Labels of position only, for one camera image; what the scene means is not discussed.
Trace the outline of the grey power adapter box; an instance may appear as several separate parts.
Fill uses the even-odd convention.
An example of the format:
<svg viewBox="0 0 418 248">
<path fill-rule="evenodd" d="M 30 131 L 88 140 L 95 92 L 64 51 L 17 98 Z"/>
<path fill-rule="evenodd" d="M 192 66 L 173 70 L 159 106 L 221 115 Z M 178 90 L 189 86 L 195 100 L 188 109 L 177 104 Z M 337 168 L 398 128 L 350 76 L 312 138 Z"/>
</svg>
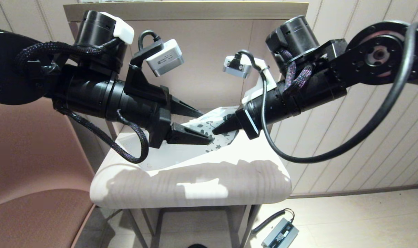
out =
<svg viewBox="0 0 418 248">
<path fill-rule="evenodd" d="M 261 246 L 263 248 L 289 248 L 298 233 L 299 230 L 292 222 L 283 218 L 262 241 Z"/>
</svg>

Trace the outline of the white floral zip pouch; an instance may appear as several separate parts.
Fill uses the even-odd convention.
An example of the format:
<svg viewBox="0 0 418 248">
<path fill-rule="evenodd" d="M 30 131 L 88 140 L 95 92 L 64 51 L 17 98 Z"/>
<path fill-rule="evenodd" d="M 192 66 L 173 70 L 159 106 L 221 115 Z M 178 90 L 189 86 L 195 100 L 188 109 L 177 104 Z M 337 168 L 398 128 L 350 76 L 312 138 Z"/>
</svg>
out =
<svg viewBox="0 0 418 248">
<path fill-rule="evenodd" d="M 219 135 L 214 135 L 212 131 L 233 115 L 237 109 L 238 106 L 219 107 L 211 110 L 199 118 L 191 119 L 188 122 L 182 123 L 183 126 L 211 137 L 212 141 L 210 144 L 182 145 L 168 144 L 164 142 L 159 149 L 150 148 L 147 159 L 141 162 L 138 166 L 145 171 L 154 171 L 179 164 L 194 157 L 198 157 L 212 151 L 217 151 L 222 147 L 230 145 L 239 133 L 238 130 L 229 131 Z"/>
</svg>

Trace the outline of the beige wooden desk with hutch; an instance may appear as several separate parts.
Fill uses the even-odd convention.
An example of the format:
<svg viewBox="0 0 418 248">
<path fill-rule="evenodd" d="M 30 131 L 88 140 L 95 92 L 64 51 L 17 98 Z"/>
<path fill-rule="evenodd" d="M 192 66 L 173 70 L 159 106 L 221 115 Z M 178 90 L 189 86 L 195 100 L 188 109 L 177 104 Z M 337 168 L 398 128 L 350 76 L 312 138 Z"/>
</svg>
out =
<svg viewBox="0 0 418 248">
<path fill-rule="evenodd" d="M 196 48 L 190 50 L 188 75 L 174 76 L 183 91 L 197 100 L 223 103 L 227 94 L 203 90 L 202 83 L 220 86 L 221 74 L 215 73 L 215 61 L 221 52 L 235 47 L 233 34 L 257 33 L 254 21 L 288 20 L 307 13 L 307 2 L 296 1 L 147 1 L 76 3 L 63 6 L 71 32 L 88 10 L 107 12 L 128 22 L 163 24 L 169 33 L 177 31 L 185 49 L 201 44 L 207 59 L 198 59 Z M 262 134 L 249 140 L 240 131 L 225 148 L 204 152 L 177 165 L 154 162 L 165 158 L 171 145 L 150 149 L 148 159 L 131 164 L 110 150 L 100 165 L 90 188 L 94 203 L 103 208 L 121 209 L 129 219 L 142 248 L 158 248 L 160 218 L 173 211 L 242 210 L 251 231 L 263 204 L 275 204 L 289 197 L 292 183 L 282 161 Z"/>
</svg>

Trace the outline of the brown pink chair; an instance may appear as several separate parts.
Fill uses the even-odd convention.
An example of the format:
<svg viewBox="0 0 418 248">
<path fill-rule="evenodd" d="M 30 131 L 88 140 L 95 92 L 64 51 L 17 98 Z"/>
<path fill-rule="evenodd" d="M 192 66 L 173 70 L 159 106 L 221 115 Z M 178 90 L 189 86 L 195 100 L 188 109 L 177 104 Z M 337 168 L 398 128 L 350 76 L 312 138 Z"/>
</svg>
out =
<svg viewBox="0 0 418 248">
<path fill-rule="evenodd" d="M 72 248 L 94 204 L 75 130 L 49 100 L 0 104 L 0 248 Z"/>
</svg>

